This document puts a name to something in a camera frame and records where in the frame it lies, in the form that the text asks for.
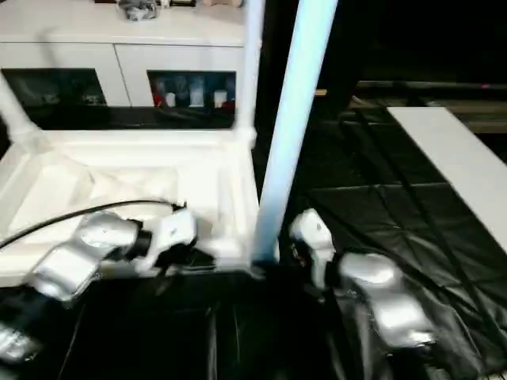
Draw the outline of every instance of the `red object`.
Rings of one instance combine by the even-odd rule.
[[[222,103],[222,110],[225,113],[234,113],[236,110],[236,102],[235,101],[224,101]]]
[[[153,93],[153,104],[155,107],[160,107],[162,105],[162,102],[164,101],[162,99],[162,96],[159,93]]]

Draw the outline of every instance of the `cabinet door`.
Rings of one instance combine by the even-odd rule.
[[[134,106],[221,108],[240,100],[242,48],[115,45]]]
[[[24,106],[130,106],[112,44],[1,43],[0,68]]]

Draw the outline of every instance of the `cable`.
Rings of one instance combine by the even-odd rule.
[[[101,204],[99,206],[93,206],[93,207],[84,208],[82,210],[72,211],[68,214],[56,216],[54,218],[50,218],[50,219],[45,220],[43,222],[34,224],[33,226],[25,228],[24,230],[21,230],[21,231],[15,233],[14,235],[8,237],[6,240],[2,241],[0,243],[0,249],[4,249],[7,245],[11,245],[15,241],[22,239],[25,236],[28,236],[30,234],[33,234],[34,232],[37,232],[38,230],[42,230],[45,227],[51,226],[51,225],[59,223],[59,222],[63,222],[68,219],[75,218],[77,216],[89,214],[89,213],[96,212],[96,211],[106,210],[108,208],[127,206],[129,204],[142,204],[142,203],[162,204],[165,206],[170,206],[173,210],[177,210],[178,208],[180,208],[178,205],[176,205],[174,203],[168,202],[166,200],[156,200],[156,199],[121,200],[119,202],[105,203],[105,204]]]

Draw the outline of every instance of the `white countertop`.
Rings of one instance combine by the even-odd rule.
[[[93,0],[6,0],[0,42],[85,42],[243,46],[244,11],[232,6],[173,7],[127,21],[114,4]]]

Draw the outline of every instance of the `white plastic box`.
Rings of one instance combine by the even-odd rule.
[[[200,243],[219,253],[219,265],[250,262],[257,191],[250,149],[234,130],[41,131],[36,135],[43,139],[42,148],[33,148],[32,142],[14,143],[0,161],[3,238],[89,205],[163,197],[186,202],[196,213]],[[158,205],[114,211],[143,220],[167,213]],[[61,222],[3,249],[0,286],[19,282],[49,248],[70,236],[78,221]]]

